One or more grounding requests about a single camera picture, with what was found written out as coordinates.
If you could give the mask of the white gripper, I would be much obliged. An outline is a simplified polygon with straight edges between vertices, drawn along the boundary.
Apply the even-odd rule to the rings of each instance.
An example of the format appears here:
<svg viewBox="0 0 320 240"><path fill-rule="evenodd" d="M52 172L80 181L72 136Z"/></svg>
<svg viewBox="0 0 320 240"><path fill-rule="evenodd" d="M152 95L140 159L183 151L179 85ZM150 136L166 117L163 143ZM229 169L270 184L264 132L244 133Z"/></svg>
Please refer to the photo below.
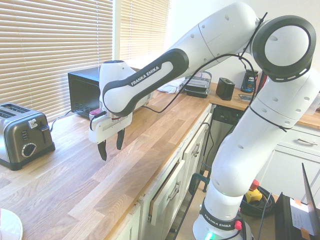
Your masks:
<svg viewBox="0 0 320 240"><path fill-rule="evenodd" d="M91 127L88 131L88 139L97 144L98 151L102 160L107 160L106 140L117 133L116 148L122 149L125 137L125 128L132 122L133 113L128 116L112 119L107 114L98 114L92 117Z"/></svg>

